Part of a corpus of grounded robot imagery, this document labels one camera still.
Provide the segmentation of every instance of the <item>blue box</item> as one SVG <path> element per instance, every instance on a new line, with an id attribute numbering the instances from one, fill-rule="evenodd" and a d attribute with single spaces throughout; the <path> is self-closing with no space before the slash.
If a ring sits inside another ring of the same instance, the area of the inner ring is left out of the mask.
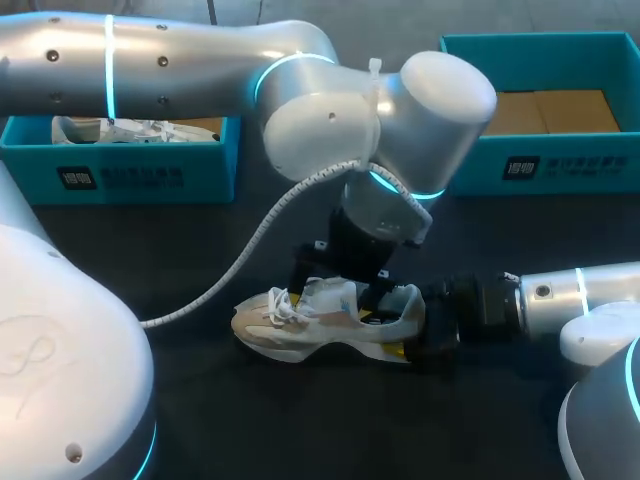
<path id="1" fill-rule="evenodd" d="M 11 117 L 1 158 L 31 205 L 228 203 L 240 119 L 220 142 L 52 145 L 51 116 Z"/>
<path id="2" fill-rule="evenodd" d="M 640 191 L 640 52 L 624 32 L 448 35 L 444 52 L 499 92 L 602 90 L 620 132 L 482 136 L 455 175 L 455 195 Z M 519 162 L 532 175 L 508 177 Z"/>

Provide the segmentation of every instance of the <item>white coiled cable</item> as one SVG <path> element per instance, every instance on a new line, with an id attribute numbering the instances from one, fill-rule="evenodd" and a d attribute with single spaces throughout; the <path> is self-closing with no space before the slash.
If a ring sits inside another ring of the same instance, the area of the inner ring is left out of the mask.
<path id="1" fill-rule="evenodd" d="M 320 170 L 319 172 L 302 180 L 300 183 L 297 183 L 293 188 L 291 188 L 287 193 L 285 193 L 280 198 L 280 200 L 278 200 L 278 202 L 271 208 L 271 210 L 269 210 L 269 213 L 267 213 L 267 216 L 264 217 L 262 222 L 260 222 L 260 225 L 256 229 L 255 233 L 253 234 L 253 236 L 251 237 L 247 245 L 244 247 L 244 250 L 242 250 L 242 253 L 240 253 L 236 261 L 233 262 L 233 265 L 229 267 L 229 270 L 227 270 L 227 272 L 224 275 L 222 275 L 220 280 L 218 280 L 215 285 L 209 288 L 209 290 L 204 292 L 194 301 L 185 305 L 179 310 L 176 310 L 173 313 L 169 313 L 167 315 L 163 315 L 158 318 L 153 318 L 151 320 L 140 322 L 142 327 L 153 328 L 160 325 L 164 325 L 165 323 L 173 322 L 174 320 L 184 317 L 185 315 L 193 312 L 196 308 L 203 305 L 207 300 L 209 300 L 216 293 L 218 293 L 222 289 L 222 287 L 224 287 L 227 283 L 229 283 L 229 280 L 231 280 L 236 275 L 236 273 L 238 273 L 238 271 L 245 264 L 249 256 L 253 253 L 253 250 L 256 248 L 256 245 L 262 239 L 265 232 L 269 229 L 273 221 L 280 214 L 280 212 L 282 212 L 284 207 L 286 207 L 294 198 L 296 198 L 298 195 L 300 195 L 302 192 L 309 189 L 310 187 L 317 185 L 318 183 L 322 183 L 332 178 L 335 178 L 350 170 L 358 170 L 361 168 L 361 166 L 362 164 L 359 160 L 350 160 L 348 162 L 337 163 L 335 165 L 332 165 L 329 168 Z M 423 224 L 424 224 L 423 231 L 426 231 L 426 229 L 429 228 L 432 222 L 431 215 L 422 207 L 422 205 L 420 205 L 416 201 L 415 198 L 413 198 L 413 196 L 411 195 L 411 192 L 409 192 L 404 187 L 404 185 L 402 185 L 400 180 L 398 180 L 387 169 L 381 167 L 380 165 L 376 165 L 375 163 L 369 163 L 367 168 L 377 173 L 378 175 L 380 175 L 382 178 L 384 178 L 387 182 L 389 182 L 391 185 L 395 187 L 395 189 L 402 196 L 402 198 L 423 220 Z"/>

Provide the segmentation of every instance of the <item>box label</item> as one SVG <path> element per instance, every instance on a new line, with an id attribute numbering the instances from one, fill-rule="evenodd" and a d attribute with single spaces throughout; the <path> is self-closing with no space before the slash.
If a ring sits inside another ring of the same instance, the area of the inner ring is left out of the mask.
<path id="1" fill-rule="evenodd" d="M 97 187 L 89 167 L 58 167 L 58 175 L 67 190 L 95 190 Z"/>
<path id="2" fill-rule="evenodd" d="M 550 157 L 542 178 L 594 178 L 621 175 L 629 165 L 627 156 Z"/>
<path id="3" fill-rule="evenodd" d="M 538 170 L 540 157 L 509 157 L 502 174 L 503 180 L 531 180 Z"/>
<path id="4" fill-rule="evenodd" d="M 101 168 L 100 179 L 107 190 L 183 188 L 180 167 Z"/>

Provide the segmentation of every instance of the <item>white sneaker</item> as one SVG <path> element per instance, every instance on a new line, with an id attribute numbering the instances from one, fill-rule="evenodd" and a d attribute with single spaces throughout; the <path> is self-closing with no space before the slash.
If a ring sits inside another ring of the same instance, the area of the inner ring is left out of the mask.
<path id="1" fill-rule="evenodd" d="M 343 278 L 312 279 L 293 307 L 287 290 L 274 287 L 236 307 L 231 321 L 236 336 L 269 358 L 297 363 L 330 343 L 344 343 L 377 360 L 407 363 L 391 344 L 417 336 L 424 325 L 425 305 L 418 287 L 396 287 L 383 297 L 379 310 L 397 319 L 363 323 L 357 298 L 366 288 Z"/>
<path id="2" fill-rule="evenodd" d="M 215 142 L 220 136 L 201 127 L 154 120 L 54 117 L 51 143 L 188 143 Z"/>

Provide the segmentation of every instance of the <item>shoe sole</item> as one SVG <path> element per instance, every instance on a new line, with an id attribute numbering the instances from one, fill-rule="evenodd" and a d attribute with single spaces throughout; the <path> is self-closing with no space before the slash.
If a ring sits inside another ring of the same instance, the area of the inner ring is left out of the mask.
<path id="1" fill-rule="evenodd" d="M 380 360 L 383 362 L 391 362 L 391 363 L 401 363 L 408 364 L 409 362 L 404 359 L 392 355 L 384 350 L 381 344 L 379 343 L 370 343 L 370 342 L 357 342 L 353 340 L 343 340 L 339 342 L 327 342 L 321 343 L 318 345 L 313 345 L 309 348 L 302 350 L 275 350 L 266 347 L 260 347 L 258 345 L 253 345 L 251 343 L 247 343 L 242 340 L 240 337 L 236 335 L 236 338 L 240 340 L 244 345 L 249 347 L 256 353 L 260 355 L 270 358 L 272 360 L 276 360 L 278 362 L 285 363 L 300 363 L 309 358 L 313 353 L 317 352 L 322 347 L 330 345 L 332 343 L 341 343 L 343 345 L 349 345 L 352 348 L 358 350 L 362 355 L 368 358 L 372 358 L 374 360 Z"/>

